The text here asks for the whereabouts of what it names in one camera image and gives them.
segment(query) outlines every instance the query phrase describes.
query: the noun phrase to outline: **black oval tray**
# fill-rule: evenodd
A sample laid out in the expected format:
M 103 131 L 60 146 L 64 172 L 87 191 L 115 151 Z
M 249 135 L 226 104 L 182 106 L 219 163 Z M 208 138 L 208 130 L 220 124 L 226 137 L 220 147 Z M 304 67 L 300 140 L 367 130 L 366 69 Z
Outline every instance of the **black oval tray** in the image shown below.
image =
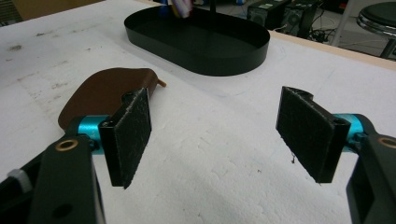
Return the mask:
M 187 19 L 178 19 L 171 7 L 161 7 L 125 19 L 131 43 L 207 76 L 234 76 L 264 62 L 270 34 L 255 22 L 200 8 Z M 160 9 L 169 10 L 168 16 L 160 16 Z

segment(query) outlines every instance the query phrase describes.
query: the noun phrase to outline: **gray floor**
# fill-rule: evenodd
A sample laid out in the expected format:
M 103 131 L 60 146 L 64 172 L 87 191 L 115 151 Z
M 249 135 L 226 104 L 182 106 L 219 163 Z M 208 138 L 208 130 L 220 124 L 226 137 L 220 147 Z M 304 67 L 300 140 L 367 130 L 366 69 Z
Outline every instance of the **gray floor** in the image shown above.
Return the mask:
M 260 0 L 247 0 L 242 6 L 238 6 L 235 0 L 217 0 L 217 12 L 245 19 L 248 14 L 248 6 Z M 209 9 L 209 6 L 199 6 L 200 8 Z M 317 9 L 316 17 L 321 13 L 321 9 Z M 335 29 L 341 20 L 342 15 L 331 11 L 324 11 L 323 15 L 318 18 L 313 29 Z M 360 53 L 379 56 L 388 40 L 385 37 L 374 35 L 359 27 L 356 18 L 350 17 L 341 34 L 339 48 L 350 49 Z

